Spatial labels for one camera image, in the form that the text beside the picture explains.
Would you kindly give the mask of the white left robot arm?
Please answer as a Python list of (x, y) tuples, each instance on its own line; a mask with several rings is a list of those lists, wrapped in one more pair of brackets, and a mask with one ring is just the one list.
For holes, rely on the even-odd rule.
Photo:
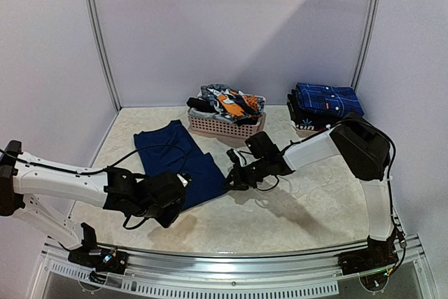
[(126, 221), (153, 218), (168, 228), (185, 204), (191, 181), (189, 174), (163, 171), (148, 176), (117, 163), (94, 169), (51, 162), (24, 152), (21, 141), (11, 140), (1, 150), (1, 215), (30, 224), (66, 250), (76, 250), (88, 266), (97, 267), (104, 261), (104, 252), (97, 246), (95, 230), (44, 204), (40, 196), (116, 211)]

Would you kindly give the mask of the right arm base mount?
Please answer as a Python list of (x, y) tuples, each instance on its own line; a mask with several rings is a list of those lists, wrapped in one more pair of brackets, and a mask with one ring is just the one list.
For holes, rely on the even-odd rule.
[(407, 242), (402, 233), (398, 233), (398, 243), (402, 256), (398, 257), (394, 234), (386, 241), (367, 238), (367, 247), (340, 253), (337, 264), (344, 276), (358, 274), (362, 287), (371, 293), (381, 292), (386, 288), (389, 279), (403, 264)]

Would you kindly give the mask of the navy blue Mickey t-shirt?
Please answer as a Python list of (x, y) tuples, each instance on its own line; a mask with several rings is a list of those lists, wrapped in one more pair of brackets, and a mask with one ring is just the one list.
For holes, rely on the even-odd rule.
[(158, 130), (135, 134), (134, 146), (147, 175), (165, 171), (191, 175), (184, 211), (226, 194), (225, 177), (212, 155), (202, 152), (180, 120)]

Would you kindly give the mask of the orange patterned garment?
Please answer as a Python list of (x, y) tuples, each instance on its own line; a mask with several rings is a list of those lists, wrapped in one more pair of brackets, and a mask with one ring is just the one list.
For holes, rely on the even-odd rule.
[(265, 98), (249, 95), (224, 84), (210, 84), (200, 87), (198, 97), (207, 102), (226, 121), (241, 125), (243, 121), (262, 116)]

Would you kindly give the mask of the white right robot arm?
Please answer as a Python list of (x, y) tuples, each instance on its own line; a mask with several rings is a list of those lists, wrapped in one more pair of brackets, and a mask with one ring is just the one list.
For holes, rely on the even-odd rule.
[(223, 183), (224, 190), (257, 188), (268, 176), (287, 176), (310, 164), (341, 157), (363, 188), (369, 220), (368, 237), (374, 241), (362, 253), (362, 262), (376, 268), (389, 256), (384, 243), (396, 233), (393, 222), (390, 169), (396, 147), (384, 132), (356, 113), (349, 113), (334, 125), (279, 149), (266, 132), (246, 140), (253, 156), (246, 163), (236, 150), (227, 151), (233, 167)]

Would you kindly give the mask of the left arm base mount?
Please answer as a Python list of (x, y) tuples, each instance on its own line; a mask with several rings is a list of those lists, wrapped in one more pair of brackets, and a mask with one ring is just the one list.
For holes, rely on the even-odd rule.
[(129, 260), (129, 254), (116, 246), (109, 249), (97, 245), (95, 229), (87, 223), (81, 223), (83, 238), (81, 246), (70, 250), (68, 261), (83, 267), (89, 267), (89, 281), (105, 284), (108, 273), (124, 275)]

